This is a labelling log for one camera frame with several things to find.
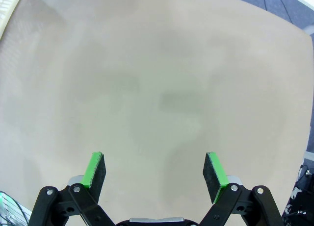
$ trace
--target cable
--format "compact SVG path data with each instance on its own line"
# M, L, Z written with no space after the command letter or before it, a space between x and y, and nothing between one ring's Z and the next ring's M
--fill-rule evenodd
M19 203L18 203L13 197L11 197L10 195L6 194L5 192L0 191L0 193L3 193L3 194L5 194L5 195L7 195L9 198L11 198L11 199L14 201L14 203L17 205L17 207L19 208L19 210L20 210L21 213L23 214L24 219L25 219L25 222L26 222L26 224L28 225L28 219L27 219L27 217L26 217L26 215L25 215L25 212L22 210L21 206L19 205Z
M265 10L267 11L266 0L264 0Z
M288 13L288 11L287 11L287 8L286 8L286 6L285 6L283 0L280 0L280 2L281 2L281 4L283 4L283 6L284 6L284 8L285 8L285 11L286 11L286 13L287 13L287 15L288 15L288 17L289 17L289 20L290 20L290 22L293 24L292 19L291 19L290 15L289 15L289 13Z

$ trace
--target bolt head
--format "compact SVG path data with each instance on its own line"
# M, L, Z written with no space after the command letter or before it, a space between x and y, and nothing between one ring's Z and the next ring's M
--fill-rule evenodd
M238 188L237 188L237 186L236 186L236 185L232 185L232 186L231 186L231 190L232 190L232 191L237 191L237 190L238 190Z
M264 190L263 190L262 188L258 188L258 189L257 189L257 193L263 194L263 193L264 193Z
M78 193L78 192L80 191L80 188L79 188L78 186L76 186L76 187L73 188L73 191L74 191L75 193Z
M52 189L49 189L48 191L47 191L47 195L51 195L53 193L53 190Z
M311 175L313 175L313 174L310 172L310 170L307 170L307 171L305 172L305 176L306 176L306 177L311 176Z

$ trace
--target tabletop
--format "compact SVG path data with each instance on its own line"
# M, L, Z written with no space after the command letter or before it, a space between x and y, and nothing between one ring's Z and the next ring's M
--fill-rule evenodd
M32 209L102 151L115 223L199 222L215 151L283 212L312 99L311 38L240 0L21 0L0 41L0 189Z

